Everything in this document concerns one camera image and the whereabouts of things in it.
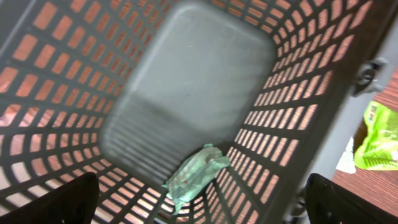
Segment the plastic bag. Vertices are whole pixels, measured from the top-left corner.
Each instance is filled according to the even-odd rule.
[[[205,145],[200,152],[189,157],[163,185],[175,204],[173,215],[178,214],[184,203],[194,199],[217,172],[230,163],[229,158],[212,144]]]
[[[354,155],[367,170],[398,170],[398,113],[372,101],[364,114],[368,135]]]

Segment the trash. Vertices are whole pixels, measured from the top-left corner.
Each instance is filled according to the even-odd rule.
[[[368,135],[355,152],[355,165],[367,170],[398,170],[398,113],[372,101],[364,121]]]
[[[212,144],[204,145],[200,152],[189,157],[163,185],[169,190],[167,197],[175,204],[173,215],[178,214],[184,203],[194,199],[219,170],[230,164],[229,158]]]
[[[343,155],[338,161],[336,169],[349,174],[354,174],[356,172],[353,151],[354,151],[354,139],[351,137],[351,139],[349,139],[349,142],[347,144],[346,150],[344,151]]]

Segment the metal clip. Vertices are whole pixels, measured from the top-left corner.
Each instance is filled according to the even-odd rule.
[[[358,79],[355,82],[354,96],[363,93],[373,93],[383,91],[385,86],[377,84],[377,73],[388,61],[384,58],[376,58],[364,63],[359,69]]]

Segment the plastic basket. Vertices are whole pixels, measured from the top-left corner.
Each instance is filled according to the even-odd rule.
[[[171,217],[159,183],[110,163],[99,138],[174,4],[0,1],[0,215],[92,171],[101,191],[93,223],[280,223],[396,8],[393,0],[208,1],[272,39],[275,63],[221,147],[231,167]]]

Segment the yellow-green plastic bag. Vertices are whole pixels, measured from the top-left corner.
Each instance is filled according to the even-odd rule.
[[[230,163],[229,158],[212,144],[203,146],[200,152],[189,157],[163,185],[169,190],[167,196],[175,204],[173,215],[178,214],[184,203],[194,199],[217,172]]]
[[[398,170],[398,113],[372,101],[364,114],[368,135],[354,155],[367,170]]]

